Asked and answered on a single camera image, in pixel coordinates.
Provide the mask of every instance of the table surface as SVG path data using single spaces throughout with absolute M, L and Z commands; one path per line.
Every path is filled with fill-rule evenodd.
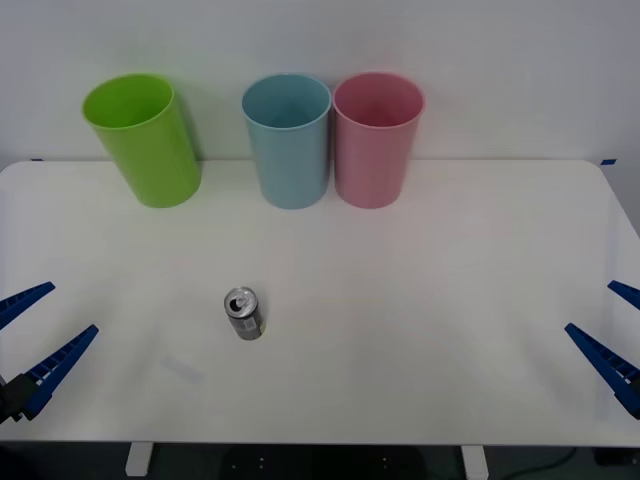
M 212 161 L 154 210 L 110 162 L 0 175 L 0 293 L 57 289 L 0 335 L 6 379 L 100 333 L 4 440 L 640 446 L 563 331 L 640 364 L 640 241 L 582 161 L 415 161 L 393 205 L 333 187 L 285 211 L 249 161 Z M 262 338 L 223 297 L 253 287 Z

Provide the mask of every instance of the cable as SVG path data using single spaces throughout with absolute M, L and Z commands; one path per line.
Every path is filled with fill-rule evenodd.
M 522 470 L 516 470 L 515 472 L 510 473 L 509 475 L 504 477 L 502 480 L 513 480 L 514 478 L 518 478 L 518 477 L 521 477 L 523 475 L 529 475 L 531 473 L 544 472 L 545 470 L 551 470 L 553 468 L 557 468 L 557 467 L 559 467 L 561 465 L 564 465 L 569 460 L 571 460 L 573 458 L 573 456 L 576 454 L 577 451 L 578 451 L 578 449 L 576 447 L 573 447 L 571 450 L 569 450 L 569 452 L 566 455 L 564 455 L 562 458 L 559 458 L 558 460 L 556 460 L 553 463 L 549 463 L 547 465 L 541 465 L 539 467 L 523 468 Z

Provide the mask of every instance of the white wall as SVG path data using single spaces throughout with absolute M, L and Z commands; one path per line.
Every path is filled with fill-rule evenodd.
M 253 80 L 391 69 L 428 94 L 417 156 L 635 162 L 639 24 L 640 0 L 6 0 L 0 157 L 103 155 L 80 105 L 124 72 L 167 74 L 205 154 L 245 157 Z

